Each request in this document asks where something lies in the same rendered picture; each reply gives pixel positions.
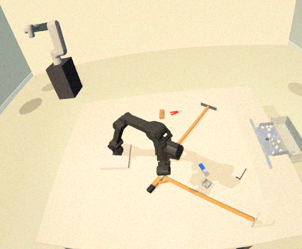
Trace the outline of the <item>long-handled scraper with black blade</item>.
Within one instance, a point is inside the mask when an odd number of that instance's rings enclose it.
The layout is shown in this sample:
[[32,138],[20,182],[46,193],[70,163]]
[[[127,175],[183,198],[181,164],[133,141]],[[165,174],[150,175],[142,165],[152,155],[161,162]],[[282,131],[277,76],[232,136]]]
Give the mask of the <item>long-handled scraper with black blade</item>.
[[200,118],[206,113],[206,111],[210,108],[213,110],[216,110],[217,108],[210,106],[208,104],[205,104],[203,102],[201,102],[201,106],[205,107],[205,110],[199,115],[199,117],[193,122],[193,124],[190,126],[190,128],[187,130],[186,133],[184,133],[184,135],[180,138],[180,140],[177,142],[178,144],[181,144],[182,141],[187,137],[187,135],[191,132],[191,130],[193,129],[193,127],[198,123],[198,121],[200,120]]

